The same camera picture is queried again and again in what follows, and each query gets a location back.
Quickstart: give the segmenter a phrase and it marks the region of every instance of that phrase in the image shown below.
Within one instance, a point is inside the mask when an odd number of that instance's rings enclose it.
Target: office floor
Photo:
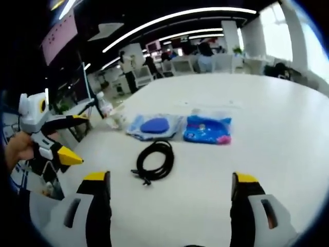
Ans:
[[[244,64],[242,68],[236,68],[235,74],[250,74],[250,67],[248,65]],[[128,99],[132,94],[124,94],[122,96],[117,95],[117,92],[115,89],[107,88],[104,91],[104,97],[107,99],[113,107],[117,107],[119,104],[123,103],[126,99]]]

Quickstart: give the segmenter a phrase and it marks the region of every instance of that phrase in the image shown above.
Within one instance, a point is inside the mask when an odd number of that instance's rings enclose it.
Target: wall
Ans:
[[[119,76],[122,75],[122,70],[117,67],[109,68],[105,70],[104,77],[106,81],[113,82],[119,78]]]
[[[235,21],[222,21],[222,28],[224,38],[227,45],[227,53],[233,54],[233,49],[239,47],[239,36],[237,34],[237,27]]]
[[[241,33],[247,55],[251,57],[266,55],[263,28],[259,17],[241,28]]]
[[[227,44],[226,44],[226,40],[225,40],[225,38],[221,38],[221,37],[219,37],[218,39],[217,39],[217,42],[216,42],[217,44],[218,44],[218,46],[221,46],[222,48],[224,48],[225,50],[227,50]]]

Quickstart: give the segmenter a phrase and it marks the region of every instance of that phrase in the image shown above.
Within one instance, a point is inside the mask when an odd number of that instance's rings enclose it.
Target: white pillar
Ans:
[[[261,19],[257,17],[241,28],[245,53],[251,57],[266,55],[265,39]]]
[[[299,21],[296,11],[294,9],[291,9],[291,7],[287,6],[285,3],[281,5],[281,8],[289,28],[291,47],[293,49],[292,67],[300,72],[306,71],[306,42],[301,22]]]
[[[239,47],[239,36],[235,21],[222,21],[224,38],[227,45],[227,53],[233,54],[233,49]]]
[[[135,55],[136,66],[142,67],[145,62],[145,58],[143,57],[142,48],[139,43],[130,44],[121,50],[125,52],[125,56]]]

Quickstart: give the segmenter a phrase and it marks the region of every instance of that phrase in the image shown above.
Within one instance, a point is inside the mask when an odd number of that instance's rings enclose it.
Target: potted plant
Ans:
[[[234,52],[235,55],[242,55],[242,50],[238,46],[233,48],[233,52]]]

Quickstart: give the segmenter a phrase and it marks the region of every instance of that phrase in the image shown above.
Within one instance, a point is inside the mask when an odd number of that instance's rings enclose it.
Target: packaged item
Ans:
[[[171,114],[137,115],[126,132],[139,140],[171,139],[183,118]]]
[[[183,139],[187,142],[207,144],[231,143],[230,126],[232,118],[223,112],[202,112],[193,110],[187,117]]]

